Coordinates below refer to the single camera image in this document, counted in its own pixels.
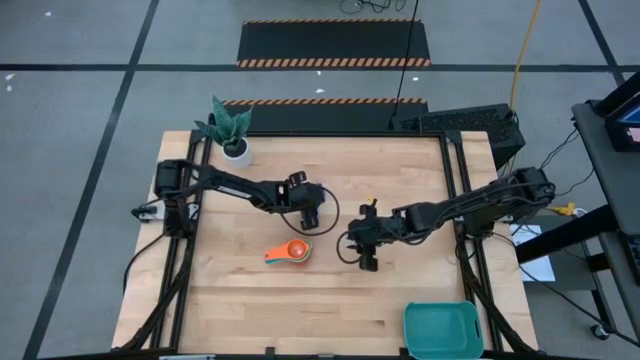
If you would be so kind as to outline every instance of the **power cord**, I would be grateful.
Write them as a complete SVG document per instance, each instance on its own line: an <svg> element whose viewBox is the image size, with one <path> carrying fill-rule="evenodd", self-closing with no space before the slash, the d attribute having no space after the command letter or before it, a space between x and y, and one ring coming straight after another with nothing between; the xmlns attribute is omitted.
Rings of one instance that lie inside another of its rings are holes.
<svg viewBox="0 0 640 360"><path fill-rule="evenodd" d="M280 214L280 217L282 218L282 220L284 221L285 224L287 224L287 226L289 226L289 228L291 228L291 230L297 232L300 235L303 236L318 236L318 235L324 235L326 233L328 233L329 231L333 230L336 225L338 224L338 220L340 220L340 203L338 202L338 198L336 197L336 195L329 189L327 189L324 186L321 186L322 190L326 191L329 193L329 195L331 195L331 197L333 198L333 200L336 202L336 218L333 221L333 224L331 224L331 226L329 226L328 229L317 232L317 233L306 233L302 230L296 229L293 225L291 225L291 223L289 222L289 220L287 220L286 217L284 217L283 214Z"/></svg>
<svg viewBox="0 0 640 360"><path fill-rule="evenodd" d="M575 189L577 186L580 186L580 185L584 184L585 182L587 182L587 180L589 180L589 178L590 178L591 176L593 176L593 173L594 173L594 172L595 172L595 169L591 169L591 172L589 173L589 175L587 175L587 177L585 177L583 180L578 181L577 183L573 184L573 185L569 188L569 190L567 190L567 191L565 191L565 192L562 192L562 193L560 193L560 194L556 194L556 197L563 196L563 195L567 195L568 193L570 193L571 191L573 191L573 189Z"/></svg>
<svg viewBox="0 0 640 360"><path fill-rule="evenodd" d="M195 216L198 214L198 212L200 212L200 209L194 211L193 214L191 214L191 216L189 217L189 222L191 222L195 218ZM129 263L127 264L127 267L124 270L124 276L123 276L123 279L122 279L122 293L123 294L124 294L125 290L127 290L127 279L129 278L129 271L131 271L131 266L133 266L133 263L136 261L136 259L138 259L138 257L140 257L140 255L142 255L144 252L146 252L151 247L153 247L153 245L157 244L167 234L168 234L168 231L165 231L162 234L160 234L160 236L158 236L157 238L153 239L150 243L145 245L142 249L140 249L140 251L138 251L135 255L133 255L131 260L129 260Z"/></svg>
<svg viewBox="0 0 640 360"><path fill-rule="evenodd" d="M580 136L580 134L578 133L578 129L573 129L573 131L569 133L567 138L564 139L564 141L562 143L560 143L560 145L558 145L555 149L553 149L549 153L549 155L547 155L547 157L544 159L542 164L540 164L540 169L542 170L542 169L545 168L545 166L549 165L549 163L551 163L551 160L553 160L553 158L556 155L558 155L560 153L560 151L562 151L562 149L564 149L564 147L567 146L567 144L575 141L579 136Z"/></svg>
<svg viewBox="0 0 640 360"><path fill-rule="evenodd" d="M351 3L351 6L356 10L347 10L345 8L345 4L348 3ZM394 7L397 12L400 12L406 4L407 0L396 0ZM374 13L380 14L391 7L391 0L385 0L382 4L373 2L371 0L342 0L340 1L340 11L348 15L353 15L364 10L365 5L370 5Z"/></svg>
<svg viewBox="0 0 640 360"><path fill-rule="evenodd" d="M509 243L511 246L513 246L514 248L516 247L516 245L513 243L513 241L511 239L509 239L508 237L502 235L502 234L498 234L496 232L492 232L493 235L496 235L502 239L504 239L507 243ZM640 348L640 342L633 340L632 338L630 338L627 335L624 335L622 333L620 333L618 330L612 329L611 325L605 323L604 321L602 321L600 318L598 318L597 316L593 315L592 313L590 313L589 311L585 310L583 307L581 307L580 305L576 304L573 300L569 299L569 297L567 297L565 294L561 293L560 291L554 289L553 287L545 284L544 282L538 280L537 278L535 278L533 275L531 275L527 270L525 270L522 265L518 264L518 266L520 267L520 270L525 273L525 275L529 276L536 284L541 285L542 287L544 287L545 289L553 292L554 294L560 296L562 299L564 299L566 302L568 302L570 305L572 305L573 307L575 307L578 311L580 311L581 313L585 314L586 316L590 317L593 321L597 322L598 324L602 325L605 330L613 335L616 335L617 337L619 337L620 339L636 346Z"/></svg>
<svg viewBox="0 0 640 360"><path fill-rule="evenodd" d="M520 73L520 66L522 65L524 54L527 52L527 48L529 47L529 39L531 38L531 34L533 33L533 26L536 24L536 20L538 19L540 4L542 4L542 0L538 0L538 2L536 2L536 8L533 10L533 15L531 16L527 35L525 36L524 43L522 43L522 48L520 49L520 56L518 56L516 69L513 72L513 83L511 84L511 101L509 102L509 108L511 108L511 110L514 110L516 107L516 90L518 88L518 75Z"/></svg>
<svg viewBox="0 0 640 360"><path fill-rule="evenodd" d="M531 21L529 22L529 29L527 29L527 35L524 37L524 42L522 43L522 48L520 49L520 55L518 56L518 62L516 63L516 68L513 71L513 82L511 84L511 99L509 100L509 108L511 109L510 114L515 116L516 126L518 130L520 130L520 119L515 115L516 108L516 92L518 89L518 76L520 75L520 66L522 66L522 61L524 60L524 54L527 52L527 48L529 47L529 39L531 38L531 34L533 33L533 27L536 24L536 20L538 20L538 13L540 12L540 4L542 4L542 0L538 0L536 3L536 7L533 10L533 15L531 15ZM513 169L513 164L516 162L516 155L514 155L509 165L509 172ZM507 166L503 166L502 172L500 173L500 177L504 176L505 170Z"/></svg>
<svg viewBox="0 0 640 360"><path fill-rule="evenodd" d="M396 94L396 104L393 107L391 118L398 113L398 104L400 103L400 93L402 92L402 84L404 83L404 74L407 71L407 63L409 62L409 50L411 49L411 36L413 34L413 24L416 22L416 14L418 13L418 5L420 0L416 0L416 5L413 7L413 15L411 15L411 24L409 24L409 34L407 36L407 51L404 53L404 61L402 63L402 73L400 74L400 85L398 85L398 93Z"/></svg>

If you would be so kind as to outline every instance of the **teal plastic basket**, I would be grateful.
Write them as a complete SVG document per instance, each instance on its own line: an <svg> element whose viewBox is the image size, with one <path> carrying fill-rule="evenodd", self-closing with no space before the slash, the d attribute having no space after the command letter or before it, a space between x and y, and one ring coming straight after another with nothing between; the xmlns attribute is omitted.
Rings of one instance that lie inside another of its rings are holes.
<svg viewBox="0 0 640 360"><path fill-rule="evenodd" d="M409 303L404 310L404 341L422 359L478 359L484 351L476 307L461 303Z"/></svg>

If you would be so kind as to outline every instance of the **black mat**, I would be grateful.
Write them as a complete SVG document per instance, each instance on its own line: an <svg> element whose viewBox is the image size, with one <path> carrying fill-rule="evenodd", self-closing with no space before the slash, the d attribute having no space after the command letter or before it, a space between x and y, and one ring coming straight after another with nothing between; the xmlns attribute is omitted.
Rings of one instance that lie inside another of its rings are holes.
<svg viewBox="0 0 640 360"><path fill-rule="evenodd" d="M255 20L242 26L240 67L401 68L411 20ZM421 20L413 23L407 66L428 66Z"/></svg>
<svg viewBox="0 0 640 360"><path fill-rule="evenodd" d="M253 108L249 135L275 131L330 133L384 132L395 108L395 98L278 99L224 101L229 113ZM420 98L400 98L398 116L414 117L428 111Z"/></svg>

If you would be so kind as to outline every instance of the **caster wheel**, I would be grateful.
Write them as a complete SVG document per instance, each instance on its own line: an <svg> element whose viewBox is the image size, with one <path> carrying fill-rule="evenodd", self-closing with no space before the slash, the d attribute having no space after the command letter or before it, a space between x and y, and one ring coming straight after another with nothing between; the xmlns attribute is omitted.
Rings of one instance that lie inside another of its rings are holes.
<svg viewBox="0 0 640 360"><path fill-rule="evenodd" d="M604 327L602 327L602 325L593 325L591 327L591 333L593 334L593 336L602 341L609 338L609 333L604 330Z"/></svg>

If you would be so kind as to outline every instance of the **black wire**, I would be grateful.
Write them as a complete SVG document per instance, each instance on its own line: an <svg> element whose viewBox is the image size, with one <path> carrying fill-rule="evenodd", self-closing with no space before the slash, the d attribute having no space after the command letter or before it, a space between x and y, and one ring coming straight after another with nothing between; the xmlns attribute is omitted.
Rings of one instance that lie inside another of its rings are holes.
<svg viewBox="0 0 640 360"><path fill-rule="evenodd" d="M576 188L576 186L582 185L582 184L584 184L585 182L587 182L587 180L589 180L589 178L590 178L591 176L593 176L594 171L595 171L595 169L591 169L591 172L589 173L589 175L587 175L587 177L585 177L582 181L578 181L577 183L573 184L573 185L569 188L569 190L567 190L567 191L565 191L565 192L562 192L562 193L560 193L560 194L556 194L556 197L563 196L563 195L567 195L567 194L568 194L568 193L570 193L573 189L575 189L575 188Z"/></svg>
<svg viewBox="0 0 640 360"><path fill-rule="evenodd" d="M347 10L345 10L344 9L344 4L346 4L347 2L353 3L358 10L356 10L356 11L347 11ZM400 12L404 8L404 6L406 4L407 4L406 0L402 0L402 1L401 0L396 0L394 7L395 7L396 11ZM375 3L375 2L373 2L371 0L342 0L340 2L340 11L342 11L343 13L348 14L348 15L353 15L353 14L357 14L357 13L361 12L362 10L364 10L365 5L371 6L371 9L373 10L374 13L380 14L383 11L385 11L386 9L391 7L391 0L385 0L382 4Z"/></svg>
<svg viewBox="0 0 640 360"><path fill-rule="evenodd" d="M567 138L560 143L560 145L558 145L558 147L556 147L555 149L553 149L549 155L547 155L547 158L544 159L544 161L542 162L542 164L540 165L540 169L544 169L545 166L549 165L549 163L551 162L551 160L553 160L553 158L558 155L558 153L560 153L560 151L562 151L562 149L567 146L567 144L569 144L572 141L575 141L580 134L577 133L578 129L573 129L573 131L571 133L569 133L569 135L567 136Z"/></svg>
<svg viewBox="0 0 640 360"><path fill-rule="evenodd" d="M473 251L471 252L471 254L467 255L466 259L463 259L460 257L460 245L462 246L466 246L464 240L462 241L456 241L456 247L453 249L453 253L456 256L456 258L458 258L458 260L460 261L469 261L471 260L475 255L476 255L476 250L478 249L477 247L473 248Z"/></svg>
<svg viewBox="0 0 640 360"><path fill-rule="evenodd" d="M358 256L355 260L346 260L340 253L340 242L342 241L342 238L344 238L347 234L349 234L349 230L343 232L342 234L340 234L340 237L338 237L338 241L336 241L336 254L338 254L338 259L340 259L340 261L342 261L343 263L353 265L360 261L360 256Z"/></svg>
<svg viewBox="0 0 640 360"><path fill-rule="evenodd" d="M193 220L195 218L195 216L198 214L198 212L200 212L200 209L194 211L193 214L191 214L191 216L189 217L189 221ZM122 279L122 293L123 294L124 294L125 290L127 289L127 279L129 278L129 271L131 270L131 266L133 266L133 263L136 261L136 259L140 255L142 255L145 251L149 250L153 245L157 244L163 237L165 237L167 235L167 233L168 233L168 231L165 231L162 234L160 234L160 236L158 236L157 238L153 239L150 243L145 245L142 249L140 249L140 251L138 251L135 255L133 255L131 260L129 260L129 264L127 264L127 267L124 270L124 277Z"/></svg>
<svg viewBox="0 0 640 360"><path fill-rule="evenodd" d="M516 247L516 244L513 243L513 241L509 238L507 238L506 236L502 235L502 234L498 234L495 232L492 232L493 235L497 235L498 237L503 238L504 240L506 240L510 245L512 245L514 248ZM597 316L593 315L592 313L590 313L589 311L585 310L582 306L576 304L573 300L569 299L565 294L561 293L560 291L554 289L553 287L545 284L544 282L536 279L533 275L531 275L527 270L525 270L522 265L518 264L518 266L520 267L520 270L525 273L525 275L527 275L528 277L531 278L531 280L533 280L536 284L541 285L542 287L544 287L545 289L553 292L554 294L560 296L561 298L563 298L566 302L568 302L569 304L571 304L573 307L575 307L578 311L580 311L581 313L585 314L586 316L590 317L593 321L597 322L598 324L602 325L605 330L613 335L616 335L617 337L619 337L620 339L635 345L637 347L640 347L640 342L633 340L632 338L618 332L618 330L612 329L611 325L605 323L604 321L602 321L600 318L598 318Z"/></svg>
<svg viewBox="0 0 640 360"><path fill-rule="evenodd" d="M398 112L398 103L400 100L400 93L402 91L402 83L404 82L404 73L407 71L407 63L409 60L409 50L411 49L411 35L413 34L413 24L416 21L416 13L418 12L418 4L420 4L420 0L416 0L416 6L413 7L413 15L411 16L411 24L409 24L409 36L407 39L407 51L404 54L404 63L402 65L402 74L400 75L400 85L398 86L398 94L396 95L396 104L393 107L393 113L391 116L396 116Z"/></svg>
<svg viewBox="0 0 640 360"><path fill-rule="evenodd" d="M160 200L162 200L162 199L160 199L160 198L153 199L153 200L151 200L151 201L148 201L148 202L146 202L146 203L144 203L144 204L142 204L142 205L138 206L136 209L142 209L142 208L147 207L147 206L149 206L149 205L151 205L151 204L157 203L157 202L158 202L158 201L160 201Z"/></svg>
<svg viewBox="0 0 640 360"><path fill-rule="evenodd" d="M333 194L333 192L331 192L331 190L327 189L324 186L321 186L322 189L326 192L329 193L329 195L331 195L331 197L333 198L333 200L335 200L336 202L336 219L333 221L333 224L331 224L331 226L323 231L317 232L317 233L305 233L302 230L298 230L296 229L293 225L291 225L291 223L289 223L289 221L287 220L286 217L284 217L283 214L280 214L280 217L282 218L282 220L284 221L285 224L287 224L287 226L289 226L291 228L291 230L297 232L300 235L303 236L318 236L318 235L324 235L326 233L328 233L329 231L333 230L333 228L336 227L336 225L338 224L338 220L340 220L340 203L338 202L338 198Z"/></svg>

